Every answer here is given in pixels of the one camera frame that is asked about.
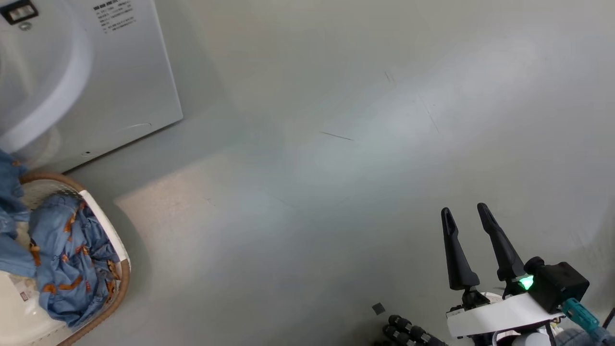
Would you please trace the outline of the white-band right gripper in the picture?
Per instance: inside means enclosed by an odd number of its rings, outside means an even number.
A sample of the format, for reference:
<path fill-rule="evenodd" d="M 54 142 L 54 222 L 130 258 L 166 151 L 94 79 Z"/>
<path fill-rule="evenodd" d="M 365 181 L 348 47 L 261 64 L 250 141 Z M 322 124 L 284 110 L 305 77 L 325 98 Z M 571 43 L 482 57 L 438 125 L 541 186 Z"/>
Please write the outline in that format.
<path fill-rule="evenodd" d="M 492 243 L 498 263 L 498 279 L 510 281 L 525 275 L 523 261 L 488 206 L 479 202 L 477 210 L 483 230 Z M 528 289 L 534 284 L 533 281 L 512 281 L 513 294 L 497 297 L 495 301 L 489 300 L 488 294 L 481 293 L 476 287 L 480 284 L 480 279 L 471 270 L 459 243 L 459 229 L 449 208 L 441 210 L 441 220 L 449 287 L 455 291 L 463 290 L 461 306 L 447 313 L 447 326 L 452 337 L 470 337 L 531 325 L 540 326 L 562 317 L 560 311 L 547 313 L 529 295 Z"/>

